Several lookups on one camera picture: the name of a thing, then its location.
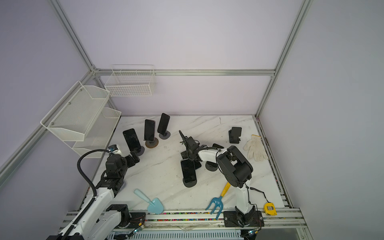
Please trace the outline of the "phone from stand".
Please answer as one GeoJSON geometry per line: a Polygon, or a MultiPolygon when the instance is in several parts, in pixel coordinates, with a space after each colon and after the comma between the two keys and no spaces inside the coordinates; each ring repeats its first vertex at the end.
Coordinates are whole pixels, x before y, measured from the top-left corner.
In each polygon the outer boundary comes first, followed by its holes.
{"type": "Polygon", "coordinates": [[[224,149],[223,146],[218,145],[218,144],[213,144],[213,147],[214,147],[214,148],[217,148],[217,149],[224,149]]]}
{"type": "Polygon", "coordinates": [[[182,133],[181,130],[179,130],[179,134],[182,138],[182,141],[180,143],[184,145],[186,148],[188,148],[187,137],[182,133]]]}
{"type": "Polygon", "coordinates": [[[191,160],[181,160],[181,168],[183,173],[183,178],[194,180],[197,179],[195,164],[191,160]]]}

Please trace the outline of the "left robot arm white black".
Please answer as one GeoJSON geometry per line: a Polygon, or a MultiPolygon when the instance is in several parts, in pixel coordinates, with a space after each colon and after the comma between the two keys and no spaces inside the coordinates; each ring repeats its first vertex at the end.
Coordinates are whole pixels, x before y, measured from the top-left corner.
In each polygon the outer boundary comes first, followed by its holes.
{"type": "Polygon", "coordinates": [[[112,204],[124,184],[128,168],[140,161],[135,151],[126,158],[109,150],[92,150],[83,154],[77,168],[90,185],[93,195],[80,209],[76,217],[57,235],[48,240],[104,240],[113,229],[125,229],[131,224],[131,214],[126,204],[112,204]],[[81,168],[82,160],[96,152],[108,153],[106,171],[97,185],[90,180],[81,168]]]}

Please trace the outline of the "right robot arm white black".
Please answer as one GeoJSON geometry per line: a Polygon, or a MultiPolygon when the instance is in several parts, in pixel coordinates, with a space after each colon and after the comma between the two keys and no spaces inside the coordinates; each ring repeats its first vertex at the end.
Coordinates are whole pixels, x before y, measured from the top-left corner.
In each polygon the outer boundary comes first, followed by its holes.
{"type": "Polygon", "coordinates": [[[253,167],[236,146],[227,149],[213,144],[211,147],[201,145],[192,137],[181,134],[181,144],[186,150],[181,153],[181,168],[183,184],[191,188],[197,184],[196,170],[206,165],[206,169],[214,172],[220,171],[228,184],[236,189],[236,210],[243,215],[251,212],[247,187],[252,177],[253,167]]]}

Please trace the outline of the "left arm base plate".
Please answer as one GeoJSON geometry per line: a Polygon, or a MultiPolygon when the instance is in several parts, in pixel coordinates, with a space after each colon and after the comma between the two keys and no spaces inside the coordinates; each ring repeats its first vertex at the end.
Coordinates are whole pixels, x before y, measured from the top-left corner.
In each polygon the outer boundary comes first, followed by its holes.
{"type": "Polygon", "coordinates": [[[126,204],[113,204],[106,209],[107,214],[118,213],[121,217],[119,224],[116,228],[119,229],[136,229],[141,225],[144,225],[146,219],[145,212],[130,212],[128,205],[126,204]]]}

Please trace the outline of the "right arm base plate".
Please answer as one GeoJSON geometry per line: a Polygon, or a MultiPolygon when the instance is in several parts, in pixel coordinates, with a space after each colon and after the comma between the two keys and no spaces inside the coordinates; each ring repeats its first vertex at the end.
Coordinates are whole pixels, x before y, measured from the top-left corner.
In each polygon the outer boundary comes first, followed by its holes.
{"type": "Polygon", "coordinates": [[[225,227],[264,227],[264,218],[261,211],[250,211],[247,214],[243,214],[237,211],[225,211],[224,212],[224,224],[225,227]]]}

